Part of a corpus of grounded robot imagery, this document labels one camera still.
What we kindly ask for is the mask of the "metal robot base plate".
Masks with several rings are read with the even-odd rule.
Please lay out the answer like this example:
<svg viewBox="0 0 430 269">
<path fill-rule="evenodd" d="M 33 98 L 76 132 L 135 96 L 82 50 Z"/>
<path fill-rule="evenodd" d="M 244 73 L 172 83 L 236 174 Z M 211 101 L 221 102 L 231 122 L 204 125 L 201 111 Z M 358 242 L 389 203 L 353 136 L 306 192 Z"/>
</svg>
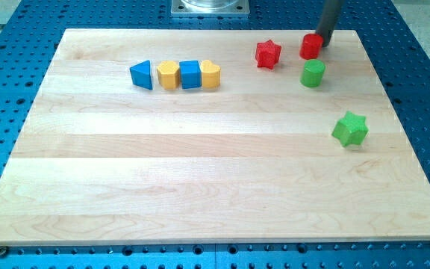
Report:
<svg viewBox="0 0 430 269">
<path fill-rule="evenodd" d="M 249 0 L 172 0 L 170 13 L 175 17 L 248 16 Z"/>
</svg>

